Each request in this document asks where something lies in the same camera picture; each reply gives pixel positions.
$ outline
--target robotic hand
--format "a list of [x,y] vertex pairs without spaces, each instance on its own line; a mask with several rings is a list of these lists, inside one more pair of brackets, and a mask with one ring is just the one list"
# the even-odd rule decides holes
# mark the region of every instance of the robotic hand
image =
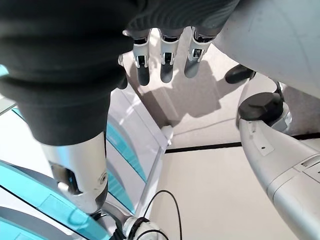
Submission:
[[[16,101],[42,145],[58,188],[85,213],[99,211],[108,192],[110,92],[126,76],[119,55],[133,47],[139,82],[148,84],[150,28],[159,28],[161,76],[169,82],[180,34],[184,27],[195,26],[186,67],[195,74],[189,65],[199,64],[238,2],[2,3],[0,64],[9,74],[1,78],[0,92]],[[125,29],[132,38],[123,35]]]

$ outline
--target black trim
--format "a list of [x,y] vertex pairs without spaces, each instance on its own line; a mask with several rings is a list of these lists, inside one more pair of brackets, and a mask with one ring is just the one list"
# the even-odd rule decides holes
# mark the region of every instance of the black trim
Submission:
[[182,152],[199,151],[199,150],[207,150],[207,149],[234,148],[234,147],[241,147],[241,146],[242,146],[241,142],[230,142],[230,143],[222,143],[222,144],[214,144],[214,145],[190,146],[190,147],[182,147],[182,148],[175,148],[175,149],[167,149],[165,153],[173,154],[173,153],[182,153]]
[[[320,132],[300,134],[300,135],[291,136],[291,137],[297,140],[320,139]],[[241,142],[237,141],[237,142],[221,143],[221,144],[214,144],[214,145],[190,146],[190,147],[182,147],[182,148],[175,148],[175,149],[167,149],[165,151],[165,154],[191,152],[191,151],[208,150],[208,149],[234,148],[234,147],[241,147],[241,146],[242,146]]]

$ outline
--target black rubber cap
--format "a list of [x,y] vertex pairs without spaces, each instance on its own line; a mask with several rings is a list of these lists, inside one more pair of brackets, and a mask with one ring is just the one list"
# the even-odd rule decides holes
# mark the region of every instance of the black rubber cap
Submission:
[[240,117],[247,121],[262,120],[269,124],[284,111],[283,100],[278,93],[261,92],[250,96],[239,106]]
[[150,81],[149,67],[141,64],[141,66],[136,69],[136,76],[141,86],[147,86]]
[[248,79],[254,73],[253,70],[239,64],[231,68],[224,76],[225,81],[228,84],[237,84],[242,80]]
[[161,64],[160,68],[160,78],[161,81],[165,84],[170,83],[172,76],[174,74],[174,66],[169,63]]

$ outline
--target teal panel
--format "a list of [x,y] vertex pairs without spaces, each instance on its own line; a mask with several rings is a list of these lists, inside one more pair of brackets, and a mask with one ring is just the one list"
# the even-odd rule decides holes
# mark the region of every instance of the teal panel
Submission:
[[131,149],[131,147],[127,144],[125,138],[110,123],[106,125],[106,139],[146,183],[147,178],[142,166],[140,165],[138,157]]
[[8,70],[6,69],[5,66],[0,65],[0,77],[6,74],[8,74]]
[[110,171],[108,171],[108,191],[114,198],[116,198],[120,203],[122,203],[132,214],[135,214],[135,208],[126,190],[121,186],[121,184]]
[[104,228],[60,194],[32,177],[0,162],[0,184],[42,213],[90,240],[109,240]]
[[3,240],[47,240],[47,238],[2,217],[0,217],[0,237]]

